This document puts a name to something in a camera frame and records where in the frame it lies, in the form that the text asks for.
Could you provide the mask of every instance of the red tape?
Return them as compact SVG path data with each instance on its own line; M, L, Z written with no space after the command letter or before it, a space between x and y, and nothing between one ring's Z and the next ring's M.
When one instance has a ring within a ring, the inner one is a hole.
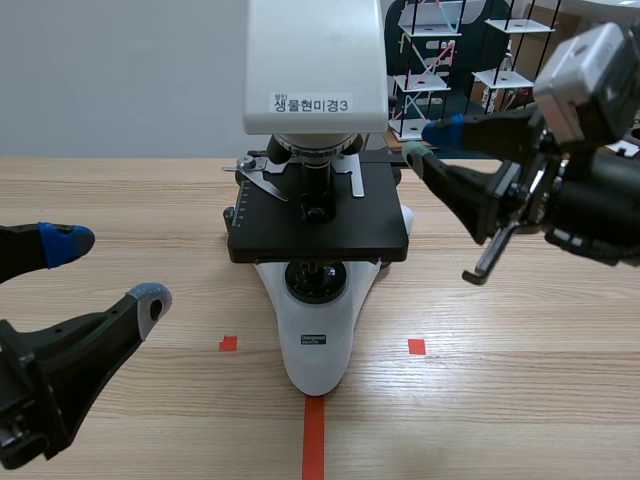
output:
M219 352L235 352L238 350L238 337L227 337L218 344Z
M409 339L409 354L410 355L426 355L427 354L427 346L424 343L424 340L417 338Z
M305 400L302 480L324 480L324 397Z

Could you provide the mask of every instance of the robotic arm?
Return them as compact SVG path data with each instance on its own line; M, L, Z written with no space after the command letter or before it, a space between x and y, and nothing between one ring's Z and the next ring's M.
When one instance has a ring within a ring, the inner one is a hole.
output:
M86 255L85 227L0 227L0 283ZM20 468L69 447L111 377L171 307L159 284L142 284L101 313L39 332L18 333L0 321L0 462Z
M545 232L574 255L608 265L640 258L640 162L601 153L620 140L640 107L640 22L606 24L561 44L534 87L536 105L427 125L425 141L487 153L494 174L448 166L411 144L409 166L479 245L474 272L489 275L514 234Z

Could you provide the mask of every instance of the white microscope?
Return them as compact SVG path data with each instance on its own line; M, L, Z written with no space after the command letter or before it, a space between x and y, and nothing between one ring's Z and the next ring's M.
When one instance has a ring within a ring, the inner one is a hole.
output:
M250 0L244 125L272 135L235 172L234 263L252 263L278 318L287 373L308 395L342 379L356 320L384 266L406 259L413 216L390 163L360 158L388 92L379 0Z

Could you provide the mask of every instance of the wooden table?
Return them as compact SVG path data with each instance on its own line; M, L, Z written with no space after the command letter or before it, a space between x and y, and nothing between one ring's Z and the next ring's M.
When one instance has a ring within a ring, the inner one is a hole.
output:
M0 288L22 331L166 284L174 307L96 402L76 443L2 478L301 478L304 398L255 270L227 257L225 160L0 160L0 219L78 223L94 251ZM475 162L490 168L491 165ZM481 250L410 175L416 213L326 399L327 479L637 479L640 276L517 238L484 288ZM236 353L219 353L224 335ZM426 356L408 354L425 339Z

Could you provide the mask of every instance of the black microscope stage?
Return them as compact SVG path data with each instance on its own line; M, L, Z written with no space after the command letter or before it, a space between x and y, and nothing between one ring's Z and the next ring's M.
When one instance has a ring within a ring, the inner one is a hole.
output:
M296 261L402 262L409 238L392 171L392 156L361 160L365 196L354 198L350 174L333 176L335 218L313 224L303 218L302 164L283 174L264 174L288 198L283 202L243 180L233 223L228 226L234 263Z

